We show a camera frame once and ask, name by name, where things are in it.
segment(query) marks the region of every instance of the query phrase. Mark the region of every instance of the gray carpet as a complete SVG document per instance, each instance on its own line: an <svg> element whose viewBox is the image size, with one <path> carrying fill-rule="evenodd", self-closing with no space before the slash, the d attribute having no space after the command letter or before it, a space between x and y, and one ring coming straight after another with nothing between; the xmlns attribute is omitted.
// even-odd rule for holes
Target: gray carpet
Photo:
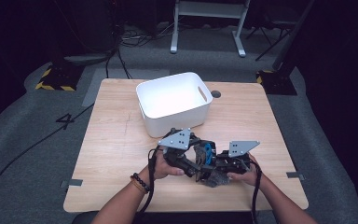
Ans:
<svg viewBox="0 0 358 224"><path fill-rule="evenodd" d="M170 54L171 37L150 41L142 47L121 47L121 55L133 78L156 78L195 72L204 81L255 82L255 72L270 69L282 45L259 62L255 58L268 43L256 33L243 45L247 56L236 53L230 31L185 30L179 34L178 52ZM55 120L72 117L92 104L98 82L105 76L104 63L85 68L77 91L44 91L34 87L48 64L30 74L27 93L0 115L0 171L16 156L62 125ZM117 56L108 64L109 77L126 78ZM307 209L320 223L358 223L358 201L351 180L314 117L305 95L305 84L295 70L291 79L298 96L269 95L310 202ZM92 108L46 141L16 160L0 177L1 223L71 223L76 214L62 209L65 189L87 129ZM275 223L270 211L260 212L259 223Z"/></svg>

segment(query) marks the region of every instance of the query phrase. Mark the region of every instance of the white stand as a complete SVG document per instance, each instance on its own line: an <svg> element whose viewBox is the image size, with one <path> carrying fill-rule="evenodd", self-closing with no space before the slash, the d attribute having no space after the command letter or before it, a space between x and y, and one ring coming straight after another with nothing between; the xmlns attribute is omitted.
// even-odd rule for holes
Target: white stand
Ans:
<svg viewBox="0 0 358 224"><path fill-rule="evenodd" d="M246 3L243 5L238 5L205 2L186 2L176 0L171 53L176 53L178 49L177 45L179 15L183 15L240 19L237 31L233 31L232 35L234 37L235 45L237 46L240 57L245 57L246 53L240 40L240 34L243 22L245 21L246 13L248 11L248 5L249 1L246 1Z"/></svg>

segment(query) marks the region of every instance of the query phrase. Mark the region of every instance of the metal bracket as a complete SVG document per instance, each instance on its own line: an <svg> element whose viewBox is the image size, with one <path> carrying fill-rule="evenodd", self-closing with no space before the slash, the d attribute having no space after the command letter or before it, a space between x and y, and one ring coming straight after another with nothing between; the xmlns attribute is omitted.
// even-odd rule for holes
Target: metal bracket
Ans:
<svg viewBox="0 0 358 224"><path fill-rule="evenodd" d="M78 186L80 187L83 184L82 179L70 179L69 181L63 180L60 184L62 189L68 189L69 186Z"/></svg>
<svg viewBox="0 0 358 224"><path fill-rule="evenodd" d="M299 172L286 172L287 178L298 178L299 180L305 180L305 176L303 176Z"/></svg>
<svg viewBox="0 0 358 224"><path fill-rule="evenodd" d="M259 144L259 141L231 141L229 143L228 156L230 158L243 156Z"/></svg>
<svg viewBox="0 0 358 224"><path fill-rule="evenodd" d="M188 144L190 143L190 129L184 129L178 133L172 134L166 138L158 141L159 146L172 147L182 150L188 150Z"/></svg>

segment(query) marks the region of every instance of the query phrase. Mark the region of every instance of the person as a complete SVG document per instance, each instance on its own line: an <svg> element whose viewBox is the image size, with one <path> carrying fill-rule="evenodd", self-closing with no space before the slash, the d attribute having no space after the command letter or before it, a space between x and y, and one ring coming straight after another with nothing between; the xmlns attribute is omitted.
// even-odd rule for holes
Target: person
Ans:
<svg viewBox="0 0 358 224"><path fill-rule="evenodd" d="M179 168L171 167L163 158L162 152L159 150L156 153L156 171L154 173L155 180L162 179L167 175L184 175L185 172ZM249 155L250 158L256 162L255 157ZM251 171L243 175L235 173L227 173L227 176L232 180L244 181L245 183L254 186L256 180L255 166L253 164ZM137 209L145 196L145 187L150 186L149 171L147 166L138 174L139 180L132 179L131 182L113 196L98 212L92 220L92 224L105 223L132 223ZM297 204L288 198L279 188L264 174L260 180L260 190L266 196L269 204L274 210L277 219L280 223L317 223L311 216L303 211Z"/></svg>

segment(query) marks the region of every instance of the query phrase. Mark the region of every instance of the black cable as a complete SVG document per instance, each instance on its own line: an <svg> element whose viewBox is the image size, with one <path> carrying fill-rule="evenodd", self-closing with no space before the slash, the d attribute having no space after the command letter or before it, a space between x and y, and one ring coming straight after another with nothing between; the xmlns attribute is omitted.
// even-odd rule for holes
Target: black cable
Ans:
<svg viewBox="0 0 358 224"><path fill-rule="evenodd" d="M151 40L159 40L163 37L165 37L166 35L172 35L173 32L171 34L164 34L166 31L169 30L170 27L173 27L173 23L169 24L168 26L166 26L164 29L162 29L161 31L158 31L158 34L153 37L150 35L138 35L138 33L135 30L127 30L125 31L125 33L129 33L129 34L123 34L122 35L122 41L121 41L121 45L124 47L128 47L128 48L134 48L134 47L141 47L144 46L145 44L147 44L148 42L150 42ZM131 40L131 39L136 39L135 43L129 43L126 42L126 40Z"/></svg>
<svg viewBox="0 0 358 224"><path fill-rule="evenodd" d="M263 172L261 171L260 166L256 162L251 160L251 164L253 164L255 166L255 171L256 171L255 191L254 191L254 195L252 198L252 218L253 218L254 224L258 224L257 216L255 213L255 202L257 199L258 190L260 189L260 180L261 180L261 175L263 174Z"/></svg>
<svg viewBox="0 0 358 224"><path fill-rule="evenodd" d="M173 134L173 131L174 130L171 130L169 133L165 134L162 138L166 138L169 135ZM156 160L157 160L156 154L159 150L161 150L161 149L159 149L159 146L156 146L156 148L151 149L149 151L149 154L147 156L147 158L148 158L147 168L149 170L150 191L149 191L149 195L147 196L147 200L146 200L144 206L142 207L142 209L139 211L139 213L135 217L136 221L134 223L138 223L138 220L140 220L140 218L143 217L146 208L149 206L150 202L152 201L153 194L154 194L154 173L156 171L155 169L156 169Z"/></svg>
<svg viewBox="0 0 358 224"><path fill-rule="evenodd" d="M112 57L113 57L113 54L111 54L110 57L106 60L106 64L105 64L106 78L109 78L109 71L107 70L107 65L109 64L109 61Z"/></svg>
<svg viewBox="0 0 358 224"><path fill-rule="evenodd" d="M86 44L83 43L83 41L80 39L80 37L76 34L75 30L72 28L72 25L71 23L68 21L68 19L66 18L65 14L63 13L61 7L58 5L57 1L54 0L54 3L55 5L57 6L57 9L60 11L62 17L65 19L65 22L66 24L68 25L69 29L71 30L72 34L75 36L75 38L77 39L77 41L85 48L85 49L88 49L90 50L91 52L94 52L94 53L106 53L106 52L109 52L109 51L112 51L113 49L115 49L116 46L114 46L112 49L109 49L107 51L98 51L96 49L92 49L90 48L89 46L87 46Z"/></svg>
<svg viewBox="0 0 358 224"><path fill-rule="evenodd" d="M110 53L105 53L105 55L103 57L96 58L96 59L86 59L86 60L75 61L75 60L71 60L71 59L68 59L65 57L65 60L74 66L87 66L87 65L105 62L110 57L112 57Z"/></svg>
<svg viewBox="0 0 358 224"><path fill-rule="evenodd" d="M19 159L21 156L23 156L25 153L27 153L29 150L31 150L32 148L36 147L37 145L41 144L42 142L44 142L45 140L49 139L52 135L54 135L55 133L59 132L60 130L64 129L69 123L72 123L75 121L75 119L77 119L80 115L82 115L83 113L85 113L88 109L90 109L91 107L93 107L94 104L89 105L86 109L84 109L82 112L80 112L78 115L76 115L74 118L68 120L65 122L65 124L63 124L59 129L57 129L56 131L50 133L48 136L42 138L41 140L37 141L36 143L34 143L33 145L31 145L30 147L26 148L25 150L22 151L22 153L20 153L17 157L15 157L13 160L11 160L4 169L1 170L0 172L0 176L7 170L7 168L13 164L13 162L15 162L17 159Z"/></svg>
<svg viewBox="0 0 358 224"><path fill-rule="evenodd" d="M127 79L132 79L130 72L127 70L126 62L124 62L124 60L121 58L120 48L117 49L117 55L121 61L121 65L123 66L123 69L124 69L124 72L126 73Z"/></svg>

